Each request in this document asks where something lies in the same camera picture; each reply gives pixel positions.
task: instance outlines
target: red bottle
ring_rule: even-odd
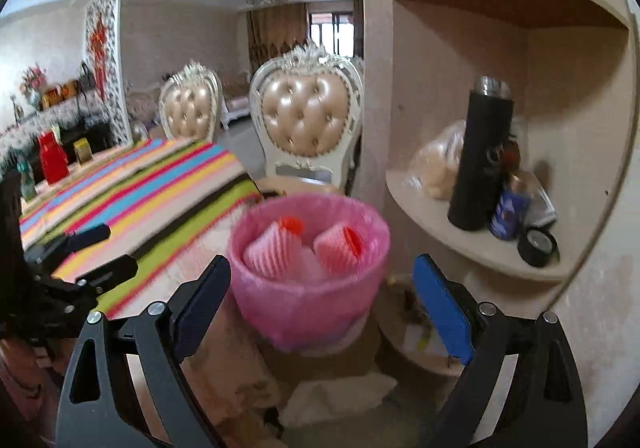
[[[54,184],[69,174],[66,154],[52,131],[38,138],[40,143],[40,164],[47,183]]]

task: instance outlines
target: bag of bread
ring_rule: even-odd
[[[458,120],[418,150],[409,167],[409,183],[434,199],[451,199],[456,184],[466,121]]]

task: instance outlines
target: white lattice partition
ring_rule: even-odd
[[[84,59],[94,71],[98,96],[102,98],[118,145],[133,141],[124,99],[120,60],[121,0],[92,0],[84,17]]]

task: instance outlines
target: dining table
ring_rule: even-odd
[[[152,139],[97,155],[72,167],[55,187],[40,187],[38,198],[23,204],[20,232],[26,250],[61,233],[107,224],[108,240],[70,255],[52,275],[74,282],[131,255],[138,263],[135,277],[98,297],[97,309],[117,319],[167,301],[181,283],[197,279],[216,255],[225,254],[232,226],[260,199],[238,159],[215,143]],[[142,366],[136,356],[128,361],[150,431],[168,442]],[[213,424],[278,402],[278,384],[264,366],[255,332],[230,295],[181,368]],[[3,380],[10,377],[5,370]],[[22,381],[16,388],[24,386]],[[54,421],[43,418],[42,410],[32,412],[40,422]]]

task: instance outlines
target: pink trash bin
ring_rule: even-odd
[[[361,237],[364,250],[352,275],[316,284],[268,281],[242,261],[245,248],[281,217],[304,224],[303,243],[336,223]],[[247,211],[234,226],[227,248],[231,289],[244,319],[282,351],[338,341],[367,314],[385,276],[390,233],[371,206],[340,195],[302,193],[267,200]]]

